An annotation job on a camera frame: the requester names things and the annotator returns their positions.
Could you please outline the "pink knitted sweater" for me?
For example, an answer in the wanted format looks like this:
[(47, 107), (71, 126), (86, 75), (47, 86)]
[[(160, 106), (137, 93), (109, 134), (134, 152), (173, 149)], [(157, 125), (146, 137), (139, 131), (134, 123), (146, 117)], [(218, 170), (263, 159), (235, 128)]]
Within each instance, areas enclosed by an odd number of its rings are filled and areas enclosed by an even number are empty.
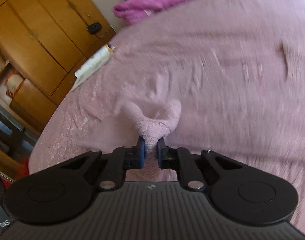
[(121, 146), (133, 146), (139, 137), (145, 142), (146, 158), (142, 169), (129, 170), (129, 181), (176, 181), (177, 176), (170, 169), (161, 170), (158, 166), (157, 142), (172, 133), (180, 120), (181, 102), (177, 99), (168, 102), (129, 101), (120, 110), (92, 128), (89, 135), (76, 142), (87, 150), (101, 150), (111, 153)]

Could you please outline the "pink floral bed sheet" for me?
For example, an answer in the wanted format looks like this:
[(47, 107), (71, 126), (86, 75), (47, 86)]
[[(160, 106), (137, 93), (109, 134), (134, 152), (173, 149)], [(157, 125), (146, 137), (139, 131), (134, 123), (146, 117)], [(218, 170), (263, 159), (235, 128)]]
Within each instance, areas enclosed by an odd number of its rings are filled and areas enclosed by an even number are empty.
[(192, 0), (118, 33), (109, 62), (67, 94), (29, 160), (36, 173), (129, 101), (181, 102), (166, 143), (288, 180), (305, 233), (305, 0)]

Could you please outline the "white paper roll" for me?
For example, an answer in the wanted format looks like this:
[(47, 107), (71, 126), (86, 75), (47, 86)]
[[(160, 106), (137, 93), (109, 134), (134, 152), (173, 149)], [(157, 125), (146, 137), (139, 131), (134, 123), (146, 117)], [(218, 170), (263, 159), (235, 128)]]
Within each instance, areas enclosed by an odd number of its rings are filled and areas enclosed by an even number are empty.
[(82, 85), (91, 75), (95, 74), (101, 66), (106, 64), (113, 55), (115, 46), (105, 44), (96, 51), (75, 73), (76, 80), (71, 88), (71, 92)]

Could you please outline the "orange wooden wardrobe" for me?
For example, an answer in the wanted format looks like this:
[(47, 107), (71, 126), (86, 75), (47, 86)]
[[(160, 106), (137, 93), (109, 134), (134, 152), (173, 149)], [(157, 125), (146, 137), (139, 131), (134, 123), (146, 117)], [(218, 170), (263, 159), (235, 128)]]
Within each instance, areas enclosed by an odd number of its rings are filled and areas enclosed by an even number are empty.
[[(69, 7), (73, 2), (97, 35)], [(115, 32), (91, 0), (0, 0), (0, 105), (42, 132), (75, 81), (75, 71)]]

